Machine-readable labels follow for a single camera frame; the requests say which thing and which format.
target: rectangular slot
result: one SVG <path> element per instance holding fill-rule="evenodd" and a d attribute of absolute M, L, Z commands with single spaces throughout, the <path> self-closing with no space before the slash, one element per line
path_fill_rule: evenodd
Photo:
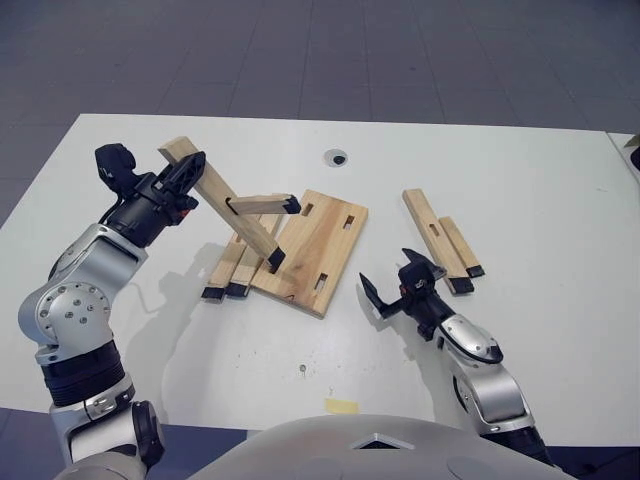
<path fill-rule="evenodd" d="M 324 288 L 324 284 L 325 283 L 327 283 L 327 274 L 326 273 L 321 273 L 320 276 L 318 277 L 318 281 L 316 282 L 316 286 L 313 287 L 313 289 L 317 293 L 320 293 L 322 291 L 322 289 Z"/>
<path fill-rule="evenodd" d="M 304 209 L 302 210 L 302 212 L 300 213 L 300 215 L 302 215 L 303 217 L 308 217 L 309 213 L 311 212 L 311 209 L 313 208 L 313 203 L 307 203 L 304 206 Z"/>
<path fill-rule="evenodd" d="M 353 225 L 353 221 L 356 218 L 353 215 L 349 215 L 347 217 L 347 221 L 344 222 L 344 225 L 342 226 L 343 230 L 351 230 L 351 225 Z"/>

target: silver robot arm segment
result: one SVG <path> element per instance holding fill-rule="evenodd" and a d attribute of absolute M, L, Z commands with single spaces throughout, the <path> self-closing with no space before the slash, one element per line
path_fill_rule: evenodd
<path fill-rule="evenodd" d="M 24 300 L 18 321 L 38 343 L 36 362 L 53 399 L 49 411 L 69 466 L 60 478 L 122 478 L 112 475 L 119 469 L 125 478 L 143 478 L 162 457 L 164 440 L 153 406 L 133 401 L 109 316 L 147 259 L 145 247 L 198 205 L 187 192 L 206 160 L 198 152 L 159 175 L 136 175 L 121 144 L 97 149 L 96 160 L 118 200 L 60 256 L 47 283 Z"/>
<path fill-rule="evenodd" d="M 404 311 L 418 322 L 420 336 L 435 341 L 452 374 L 458 401 L 478 435 L 552 465 L 522 391 L 502 365 L 498 343 L 440 298 L 435 282 L 446 274 L 444 269 L 413 250 L 403 251 L 410 263 L 398 272 L 401 298 L 384 303 L 360 274 L 369 300 L 383 318 Z"/>

